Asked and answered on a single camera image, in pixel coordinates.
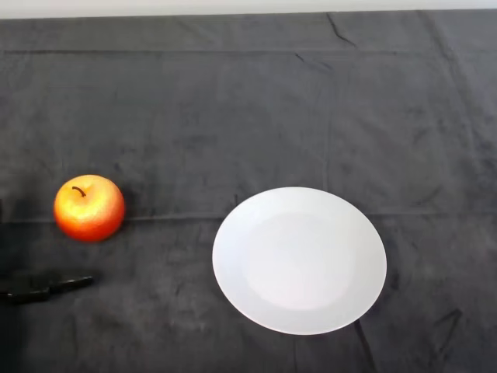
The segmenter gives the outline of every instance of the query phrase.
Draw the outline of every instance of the white plate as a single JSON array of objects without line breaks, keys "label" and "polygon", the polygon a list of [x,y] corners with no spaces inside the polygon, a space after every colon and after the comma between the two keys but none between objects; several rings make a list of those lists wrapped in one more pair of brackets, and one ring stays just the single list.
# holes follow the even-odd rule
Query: white plate
[{"label": "white plate", "polygon": [[342,198],[268,190],[237,206],[217,232],[214,274],[233,306],[283,333],[319,334],[361,317],[387,273],[380,236]]}]

